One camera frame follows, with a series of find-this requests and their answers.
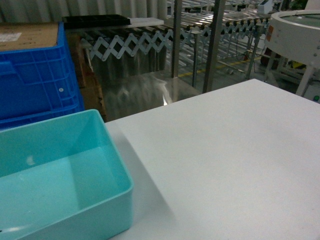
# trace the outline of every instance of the white round machine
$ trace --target white round machine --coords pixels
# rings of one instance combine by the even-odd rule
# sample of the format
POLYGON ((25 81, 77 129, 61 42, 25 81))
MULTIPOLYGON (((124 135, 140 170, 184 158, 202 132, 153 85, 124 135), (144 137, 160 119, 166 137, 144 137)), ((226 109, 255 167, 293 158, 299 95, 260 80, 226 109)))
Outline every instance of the white round machine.
POLYGON ((273 52, 307 66, 296 92, 303 96, 310 77, 320 69, 320 9, 272 14, 265 45, 273 52))

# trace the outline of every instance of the metal leg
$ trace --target metal leg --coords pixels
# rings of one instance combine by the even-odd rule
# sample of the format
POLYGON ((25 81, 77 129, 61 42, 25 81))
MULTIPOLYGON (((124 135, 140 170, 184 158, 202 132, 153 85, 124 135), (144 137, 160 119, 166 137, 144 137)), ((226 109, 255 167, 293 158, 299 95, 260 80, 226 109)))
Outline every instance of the metal leg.
POLYGON ((256 25, 256 36, 254 38, 253 52, 252 52, 252 56, 251 56, 251 59, 250 59, 248 71, 246 72, 246 75, 245 75, 245 79, 247 79, 247 80, 250 79, 252 66, 253 66, 254 61, 255 61, 256 51, 257 51, 259 40, 260 40, 260 37, 261 37, 261 34, 262 34, 263 30, 264 30, 264 27, 262 25, 256 25))
POLYGON ((276 57, 276 53, 274 51, 272 51, 269 62, 268 62, 268 66, 266 67, 266 70, 265 70, 264 81, 266 83, 269 83, 269 84, 275 86, 275 87, 279 87, 279 85, 278 85, 278 83, 272 73, 272 65, 275 62, 275 57, 276 57))
POLYGON ((309 83, 309 79, 311 78, 311 76, 314 74, 315 72, 315 68, 312 66, 307 66, 306 70, 304 72, 304 75, 301 79, 301 82, 299 84, 299 87, 296 91, 295 94, 297 94, 298 96, 303 96, 308 88, 308 83, 309 83))
POLYGON ((194 34, 194 46, 193 46, 193 72, 192 72, 192 87, 196 87, 197 80, 197 70, 198 70, 198 50, 199 50, 199 39, 200 39, 200 31, 199 33, 194 34))
POLYGON ((205 71, 203 91, 202 91, 203 93, 212 91, 225 6, 226 6, 226 0, 215 1, 214 11, 213 11, 213 21, 210 26, 211 35, 210 35, 210 43, 209 43, 209 49, 208 49, 208 58, 206 61, 206 71, 205 71))
POLYGON ((178 77, 182 0, 174 0, 171 77, 178 77))

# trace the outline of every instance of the blue plastic crate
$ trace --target blue plastic crate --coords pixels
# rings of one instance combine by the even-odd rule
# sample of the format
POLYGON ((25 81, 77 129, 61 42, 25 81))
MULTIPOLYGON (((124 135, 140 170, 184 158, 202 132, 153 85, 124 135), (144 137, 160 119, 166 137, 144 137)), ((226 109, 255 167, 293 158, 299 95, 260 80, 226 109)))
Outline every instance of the blue plastic crate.
POLYGON ((78 88, 62 22, 56 46, 0 51, 0 120, 74 106, 78 88))
POLYGON ((133 181, 97 110, 0 132, 0 240, 106 240, 133 181))
POLYGON ((85 110, 83 98, 80 91, 77 90, 74 97, 68 99, 72 104, 52 111, 43 111, 34 114, 28 114, 8 119, 0 119, 0 131, 8 128, 14 128, 26 124, 36 123, 43 120, 74 114, 85 110))

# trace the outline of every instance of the teal plastic bin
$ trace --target teal plastic bin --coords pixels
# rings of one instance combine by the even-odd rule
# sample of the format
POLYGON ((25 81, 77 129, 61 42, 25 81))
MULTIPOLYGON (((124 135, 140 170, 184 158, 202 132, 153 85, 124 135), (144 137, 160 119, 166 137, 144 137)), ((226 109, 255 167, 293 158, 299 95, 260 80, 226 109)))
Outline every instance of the teal plastic bin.
POLYGON ((106 240, 131 226, 133 181, 98 111, 0 142, 0 240, 106 240))

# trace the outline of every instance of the black tray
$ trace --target black tray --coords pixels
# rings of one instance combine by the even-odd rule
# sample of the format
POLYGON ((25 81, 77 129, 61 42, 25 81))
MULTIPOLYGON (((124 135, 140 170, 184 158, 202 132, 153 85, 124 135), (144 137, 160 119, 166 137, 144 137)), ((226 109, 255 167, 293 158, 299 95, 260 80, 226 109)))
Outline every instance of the black tray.
POLYGON ((130 25, 130 19, 118 14, 64 16, 64 29, 83 29, 109 26, 130 25))

